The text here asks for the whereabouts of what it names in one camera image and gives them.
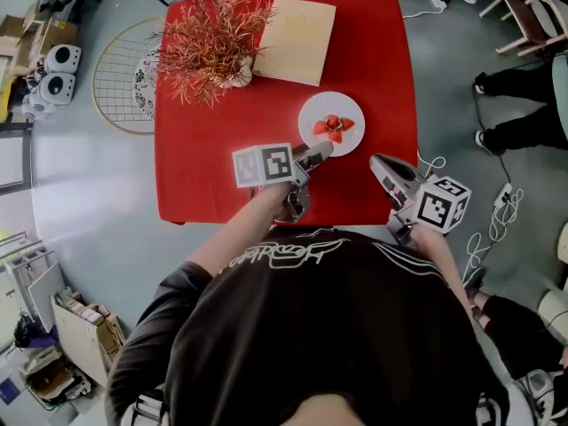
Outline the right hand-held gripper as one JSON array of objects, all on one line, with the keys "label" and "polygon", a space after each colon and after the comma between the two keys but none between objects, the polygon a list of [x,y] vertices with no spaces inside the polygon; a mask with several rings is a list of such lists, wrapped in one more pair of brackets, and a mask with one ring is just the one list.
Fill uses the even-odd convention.
[{"label": "right hand-held gripper", "polygon": [[[414,165],[386,154],[373,154],[369,168],[392,201],[387,229],[399,244],[409,243],[415,225],[446,235],[462,221],[471,190],[457,180],[436,175],[417,179]],[[398,178],[417,180],[403,187]]]}]

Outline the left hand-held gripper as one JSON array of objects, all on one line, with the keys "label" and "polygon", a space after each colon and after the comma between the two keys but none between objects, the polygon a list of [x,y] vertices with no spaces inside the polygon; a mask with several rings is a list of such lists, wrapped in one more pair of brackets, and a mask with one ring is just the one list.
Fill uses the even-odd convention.
[{"label": "left hand-held gripper", "polygon": [[252,146],[232,153],[238,188],[262,189],[269,185],[289,184],[284,211],[276,218],[281,223],[297,223],[311,205],[307,186],[309,170],[321,165],[334,151],[331,141],[293,149],[289,143]]}]

